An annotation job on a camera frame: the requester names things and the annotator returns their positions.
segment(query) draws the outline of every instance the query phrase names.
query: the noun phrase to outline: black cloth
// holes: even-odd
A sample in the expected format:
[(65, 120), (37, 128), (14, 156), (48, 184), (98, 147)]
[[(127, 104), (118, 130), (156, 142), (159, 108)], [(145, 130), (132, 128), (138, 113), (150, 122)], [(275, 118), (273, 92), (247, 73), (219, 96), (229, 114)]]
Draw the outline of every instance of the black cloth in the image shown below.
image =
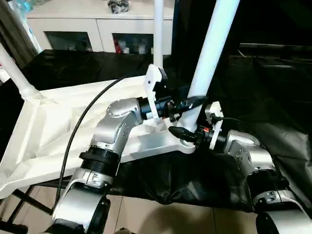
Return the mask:
[[(44, 51), (24, 70), (39, 90), (145, 74), (150, 56)], [(169, 79), (176, 80), (176, 63), (164, 61)], [(251, 125), (274, 153), (292, 188), (311, 208), (312, 126), (311, 65), (294, 61), (231, 58), (219, 66), (208, 91), (210, 101), (220, 101), (226, 117)], [(3, 154), (22, 100), (11, 81), (0, 86), (0, 155)], [(224, 130), (250, 132), (224, 121)], [(170, 152), (120, 166), (111, 194), (141, 197), (163, 204), (189, 203), (253, 210), (245, 178), (228, 156), (201, 147), (193, 154)]]

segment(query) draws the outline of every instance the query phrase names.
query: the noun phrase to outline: white tube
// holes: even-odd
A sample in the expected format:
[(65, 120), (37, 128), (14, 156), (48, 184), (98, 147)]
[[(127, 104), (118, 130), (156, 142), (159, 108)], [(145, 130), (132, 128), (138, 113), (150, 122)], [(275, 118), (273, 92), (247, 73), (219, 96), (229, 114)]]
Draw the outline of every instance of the white tube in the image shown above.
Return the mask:
[[(238, 4), (239, 0), (216, 0), (188, 97), (206, 96)], [(184, 112), (178, 125), (194, 132), (200, 109)]]
[(19, 93), (21, 97), (26, 100), (30, 98), (40, 98), (41, 95), (37, 89), (31, 85), (20, 69), (16, 66), (13, 62), (12, 58), (6, 52), (5, 48), (0, 43), (0, 63), (2, 67), (6, 70), (9, 74), (12, 81), (19, 89)]
[(154, 65), (162, 68), (164, 0), (154, 0)]

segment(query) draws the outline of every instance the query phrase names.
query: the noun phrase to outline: black connector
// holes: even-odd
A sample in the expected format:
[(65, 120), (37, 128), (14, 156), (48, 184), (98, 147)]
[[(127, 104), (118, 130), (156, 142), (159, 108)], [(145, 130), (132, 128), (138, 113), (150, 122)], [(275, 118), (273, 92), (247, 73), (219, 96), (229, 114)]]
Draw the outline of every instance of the black connector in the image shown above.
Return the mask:
[(115, 177), (120, 162), (118, 154), (97, 147), (90, 147), (87, 152), (81, 153), (79, 157), (83, 159), (82, 168), (110, 177)]

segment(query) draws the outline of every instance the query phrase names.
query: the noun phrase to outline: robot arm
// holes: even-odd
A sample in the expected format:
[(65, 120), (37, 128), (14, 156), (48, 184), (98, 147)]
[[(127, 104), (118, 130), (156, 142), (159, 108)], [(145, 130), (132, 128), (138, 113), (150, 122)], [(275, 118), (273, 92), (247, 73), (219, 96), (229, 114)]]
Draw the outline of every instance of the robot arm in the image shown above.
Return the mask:
[[(153, 77), (164, 74), (158, 68), (156, 73), (153, 66), (151, 69)], [(153, 77), (147, 76), (147, 84)], [(83, 159), (81, 167), (76, 169), (57, 203), (52, 226), (47, 232), (59, 234), (61, 229), (75, 229), (77, 233), (103, 233), (110, 207), (106, 195), (113, 184), (130, 131), (144, 119), (170, 117), (175, 121), (174, 114), (195, 108), (205, 100), (205, 97), (192, 97), (175, 103), (170, 96), (157, 101), (148, 96), (111, 103), (96, 126), (88, 151), (79, 156)]]
[(254, 212), (258, 214), (257, 233), (312, 233), (311, 219), (259, 140), (235, 130), (222, 134), (223, 114), (218, 102), (207, 106), (205, 113), (209, 127), (199, 127), (195, 133), (181, 127), (170, 127), (169, 131), (196, 145), (208, 144), (209, 149), (222, 151), (235, 160), (237, 168), (246, 178)]

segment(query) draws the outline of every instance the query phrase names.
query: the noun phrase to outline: white plastic bracket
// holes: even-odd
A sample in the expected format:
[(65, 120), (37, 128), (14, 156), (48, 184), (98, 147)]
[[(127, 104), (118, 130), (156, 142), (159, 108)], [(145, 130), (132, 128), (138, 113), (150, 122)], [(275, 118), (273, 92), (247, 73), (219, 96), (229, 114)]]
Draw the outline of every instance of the white plastic bracket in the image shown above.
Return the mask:
[(213, 137), (211, 139), (210, 146), (209, 146), (209, 149), (213, 150), (215, 148), (215, 143), (216, 143), (216, 140), (218, 138), (218, 135), (221, 132), (221, 126), (222, 126), (223, 120), (218, 121), (216, 124), (213, 124), (211, 122), (211, 116), (210, 115), (214, 114), (216, 117), (223, 117), (220, 102), (215, 101), (212, 104), (207, 105), (207, 107), (205, 109), (205, 114), (206, 114), (206, 117), (207, 117), (209, 124), (211, 124), (213, 126), (214, 134), (213, 134)]
[(147, 95), (148, 102), (151, 107), (153, 118), (155, 119), (156, 123), (160, 123), (160, 119), (157, 113), (156, 105), (155, 105), (155, 91), (153, 91), (156, 82), (161, 82), (162, 74), (159, 68), (153, 64), (150, 64), (147, 69), (147, 73), (145, 75), (144, 81), (144, 90)]

